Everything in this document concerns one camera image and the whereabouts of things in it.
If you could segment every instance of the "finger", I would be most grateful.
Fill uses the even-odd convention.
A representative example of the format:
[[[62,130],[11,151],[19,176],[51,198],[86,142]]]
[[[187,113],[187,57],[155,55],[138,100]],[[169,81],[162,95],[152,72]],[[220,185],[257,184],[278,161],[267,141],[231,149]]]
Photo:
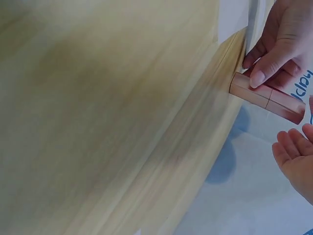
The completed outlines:
[[[286,71],[291,77],[297,77],[303,71],[301,68],[293,61],[289,60],[287,63],[283,65],[284,71]]]
[[[308,140],[313,142],[313,126],[311,124],[305,124],[302,127],[302,131]]]
[[[272,145],[272,152],[280,170],[286,175],[286,163],[291,161],[290,155],[280,143]]]
[[[279,132],[277,134],[277,140],[284,147],[291,159],[295,159],[300,156],[300,152],[286,131]]]
[[[305,138],[298,130],[291,129],[288,131],[288,134],[302,156],[313,154],[313,143]]]
[[[293,53],[284,44],[276,45],[268,54],[263,56],[251,73],[250,85],[257,88],[293,58]]]
[[[266,48],[262,42],[262,37],[259,39],[259,41],[256,43],[256,45],[253,47],[253,49],[246,55],[244,61],[243,61],[243,68],[248,69],[250,68],[257,59],[264,56],[266,53]]]
[[[309,106],[310,106],[310,112],[313,114],[313,95],[309,98]]]
[[[291,76],[285,70],[279,70],[269,80],[266,81],[266,84],[283,91],[295,79],[295,77]]]

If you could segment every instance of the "white sheet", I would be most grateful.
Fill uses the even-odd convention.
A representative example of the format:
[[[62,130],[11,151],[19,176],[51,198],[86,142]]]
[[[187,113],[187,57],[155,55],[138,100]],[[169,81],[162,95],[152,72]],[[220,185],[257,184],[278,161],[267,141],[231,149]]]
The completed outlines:
[[[248,14],[249,0],[220,0],[218,28],[220,44],[248,26]]]

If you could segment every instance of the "wood grain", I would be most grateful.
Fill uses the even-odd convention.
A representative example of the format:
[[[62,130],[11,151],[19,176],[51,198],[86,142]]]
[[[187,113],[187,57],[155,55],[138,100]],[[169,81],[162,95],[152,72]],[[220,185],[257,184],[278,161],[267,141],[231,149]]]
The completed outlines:
[[[218,0],[0,3],[0,234],[171,234],[237,115]]]

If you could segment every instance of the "curved wooden board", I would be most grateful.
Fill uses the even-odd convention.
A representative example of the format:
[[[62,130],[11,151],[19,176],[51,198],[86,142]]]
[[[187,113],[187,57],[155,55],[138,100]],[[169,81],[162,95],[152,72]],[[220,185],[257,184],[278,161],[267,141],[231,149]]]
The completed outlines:
[[[218,1],[0,3],[0,233],[170,234],[240,107]]]

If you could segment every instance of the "fingernail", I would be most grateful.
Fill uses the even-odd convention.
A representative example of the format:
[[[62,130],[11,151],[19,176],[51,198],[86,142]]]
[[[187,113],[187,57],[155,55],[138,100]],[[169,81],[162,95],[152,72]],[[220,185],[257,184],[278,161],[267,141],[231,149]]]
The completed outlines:
[[[260,86],[265,80],[265,75],[262,71],[257,71],[255,74],[251,75],[250,86],[252,88],[257,88]]]

